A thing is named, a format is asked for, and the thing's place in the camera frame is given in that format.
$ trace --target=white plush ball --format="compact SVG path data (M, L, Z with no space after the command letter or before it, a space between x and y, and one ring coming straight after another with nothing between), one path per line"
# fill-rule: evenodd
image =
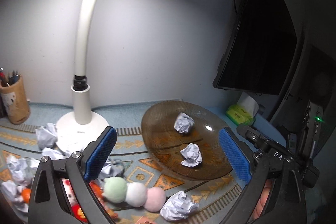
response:
M126 202L133 207L141 207L147 200L147 187L140 182L127 184Z

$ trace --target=brown glass plate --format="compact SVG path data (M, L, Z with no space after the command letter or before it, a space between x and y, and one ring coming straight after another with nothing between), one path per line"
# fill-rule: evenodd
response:
M174 129L181 112L195 121L187 135ZM231 172L232 167L218 142L218 132L225 126L227 124L209 110L181 101L153 105L141 123L143 141L153 157L167 169L189 180L212 180ZM181 164L184 158L180 151L189 143L197 144L201 151L203 162L196 167Z

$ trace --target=black monitor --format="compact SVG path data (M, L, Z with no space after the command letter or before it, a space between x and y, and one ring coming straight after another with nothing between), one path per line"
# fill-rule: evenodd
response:
M284 0L241 0L215 88L279 95L297 37Z

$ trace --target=desk lamp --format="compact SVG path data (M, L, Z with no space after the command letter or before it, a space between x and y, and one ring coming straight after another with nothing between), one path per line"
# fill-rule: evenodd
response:
M83 146L95 141L109 125L101 115L91 111L90 86L86 78L87 44L95 4L96 0L82 1L75 46L75 74L71 85L73 112L65 114L56 123L57 145L61 150L66 150L69 143L78 140Z

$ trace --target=green plush ball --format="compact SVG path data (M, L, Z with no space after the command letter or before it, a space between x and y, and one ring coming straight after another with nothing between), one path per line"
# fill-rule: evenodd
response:
M105 185L103 196L113 203L124 202L127 193L127 183L121 177L111 177L104 179Z

